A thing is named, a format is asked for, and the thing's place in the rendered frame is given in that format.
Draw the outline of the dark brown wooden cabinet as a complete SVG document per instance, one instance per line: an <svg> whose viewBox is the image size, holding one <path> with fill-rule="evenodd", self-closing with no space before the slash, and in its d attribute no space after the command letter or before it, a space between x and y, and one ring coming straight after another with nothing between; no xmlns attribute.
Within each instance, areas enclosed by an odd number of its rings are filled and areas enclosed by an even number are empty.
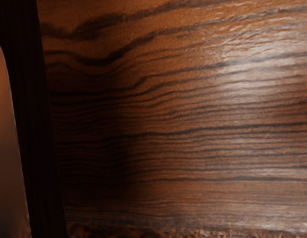
<svg viewBox="0 0 307 238"><path fill-rule="evenodd" d="M307 238L307 0L0 0L32 238Z"/></svg>

